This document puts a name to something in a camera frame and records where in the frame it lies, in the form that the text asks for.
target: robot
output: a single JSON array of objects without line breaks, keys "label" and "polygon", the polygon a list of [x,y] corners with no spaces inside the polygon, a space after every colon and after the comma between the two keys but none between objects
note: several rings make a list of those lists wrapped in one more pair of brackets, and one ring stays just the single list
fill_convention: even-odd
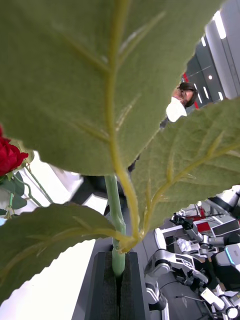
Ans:
[{"label": "robot", "polygon": [[[219,196],[209,201],[217,202],[218,207],[219,205],[224,206],[222,210],[229,212],[228,203],[219,200]],[[231,210],[237,205],[239,197],[239,189],[232,193],[232,198],[229,197],[231,204],[234,202]],[[159,311],[165,309],[168,302],[159,289],[158,278],[174,272],[177,281],[197,288],[198,294],[208,305],[213,306],[215,310],[222,312],[229,319],[235,319],[240,309],[240,235],[234,233],[230,236],[211,237],[201,234],[194,222],[185,218],[182,212],[180,215],[175,214],[171,221],[177,226],[181,225],[190,239],[199,243],[199,252],[202,257],[208,258],[209,250],[212,248],[223,248],[223,251],[211,256],[211,263],[208,262],[211,268],[209,271],[204,270],[202,262],[195,256],[172,253],[165,249],[157,250],[150,258],[144,272],[149,309]],[[226,291],[234,291],[236,294],[229,297],[219,285],[214,288],[211,284],[211,277],[223,283]]]}]

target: flower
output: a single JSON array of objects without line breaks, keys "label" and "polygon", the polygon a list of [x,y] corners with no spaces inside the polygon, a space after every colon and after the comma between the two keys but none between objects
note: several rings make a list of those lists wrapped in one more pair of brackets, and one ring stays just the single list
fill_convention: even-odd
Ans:
[{"label": "flower", "polygon": [[20,152],[15,145],[9,143],[10,141],[3,137],[3,130],[0,126],[0,177],[19,167],[29,156],[28,153]]}]

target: person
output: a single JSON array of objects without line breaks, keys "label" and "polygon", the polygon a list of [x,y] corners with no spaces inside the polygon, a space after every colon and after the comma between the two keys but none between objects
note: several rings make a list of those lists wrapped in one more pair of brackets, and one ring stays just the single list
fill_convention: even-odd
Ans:
[{"label": "person", "polygon": [[171,102],[166,108],[166,119],[160,124],[164,128],[168,121],[176,122],[180,117],[186,117],[186,108],[194,104],[198,90],[190,82],[182,82],[174,91]]}]

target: rose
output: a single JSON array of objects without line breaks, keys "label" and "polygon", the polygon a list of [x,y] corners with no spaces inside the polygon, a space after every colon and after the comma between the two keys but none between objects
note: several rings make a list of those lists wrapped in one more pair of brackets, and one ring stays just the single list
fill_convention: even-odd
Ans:
[{"label": "rose", "polygon": [[15,145],[9,143],[10,141],[3,137],[3,130],[0,126],[0,177],[19,167],[29,156],[28,153],[20,152]]}]

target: white face mask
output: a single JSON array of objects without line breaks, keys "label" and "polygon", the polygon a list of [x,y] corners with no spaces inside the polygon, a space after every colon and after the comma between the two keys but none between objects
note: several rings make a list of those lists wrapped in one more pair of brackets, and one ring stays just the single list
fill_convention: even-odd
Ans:
[{"label": "white face mask", "polygon": [[187,112],[181,102],[172,96],[171,102],[166,108],[166,116],[169,121],[176,122],[180,117],[186,117]]}]

